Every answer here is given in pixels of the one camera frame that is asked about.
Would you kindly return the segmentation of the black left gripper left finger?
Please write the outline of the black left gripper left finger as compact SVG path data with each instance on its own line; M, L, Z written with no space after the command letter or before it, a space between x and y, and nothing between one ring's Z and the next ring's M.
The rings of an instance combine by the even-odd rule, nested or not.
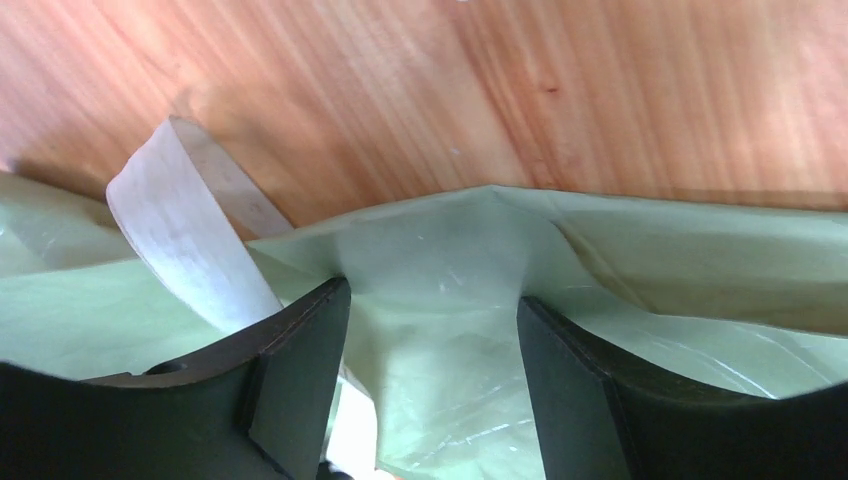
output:
M1 366L5 479L313 479L351 289L281 312L141 375L71 381Z

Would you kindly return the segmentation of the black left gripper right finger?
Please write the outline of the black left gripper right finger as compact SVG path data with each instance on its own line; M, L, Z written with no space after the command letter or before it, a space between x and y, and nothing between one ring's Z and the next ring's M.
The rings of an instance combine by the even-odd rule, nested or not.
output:
M650 363L534 297L517 331L549 479L843 479L847 387L766 399Z

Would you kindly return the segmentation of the green and peach wrapping paper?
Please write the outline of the green and peach wrapping paper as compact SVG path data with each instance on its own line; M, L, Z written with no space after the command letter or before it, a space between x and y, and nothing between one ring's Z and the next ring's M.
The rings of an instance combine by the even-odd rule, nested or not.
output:
M483 187L254 241L291 303L351 283L345 360L379 460L411 479L540 479L523 293L678 374L777 399L847 377L847 217ZM220 333L106 207L1 178L1 356L72 379L139 373Z

